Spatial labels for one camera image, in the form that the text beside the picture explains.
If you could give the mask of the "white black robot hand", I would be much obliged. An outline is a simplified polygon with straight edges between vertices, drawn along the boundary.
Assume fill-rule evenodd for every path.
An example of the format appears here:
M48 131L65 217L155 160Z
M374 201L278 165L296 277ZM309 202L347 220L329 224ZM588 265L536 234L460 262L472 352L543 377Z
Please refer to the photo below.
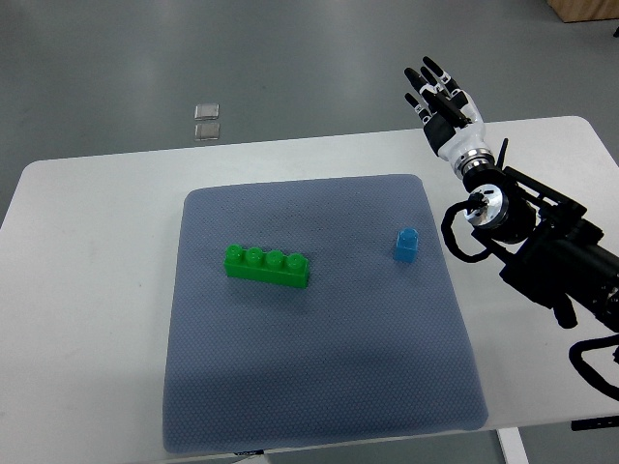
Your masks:
M407 68L404 75L414 90L405 99L421 120L429 147L437 157L460 179L475 164L493 162L482 115L448 72L425 56L419 70Z

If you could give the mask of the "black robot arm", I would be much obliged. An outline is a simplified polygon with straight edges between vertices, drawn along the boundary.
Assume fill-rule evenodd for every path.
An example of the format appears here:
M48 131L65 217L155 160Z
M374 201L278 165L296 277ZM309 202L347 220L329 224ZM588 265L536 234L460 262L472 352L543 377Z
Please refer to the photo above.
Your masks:
M477 263L496 256L500 277L558 324L576 326L581 304L612 331L618 329L618 258L600 245L604 233L586 209L565 194L511 168L502 156L475 150L461 158L457 174L468 199L460 210L482 246L461 251L446 217L441 226L448 249L459 260Z

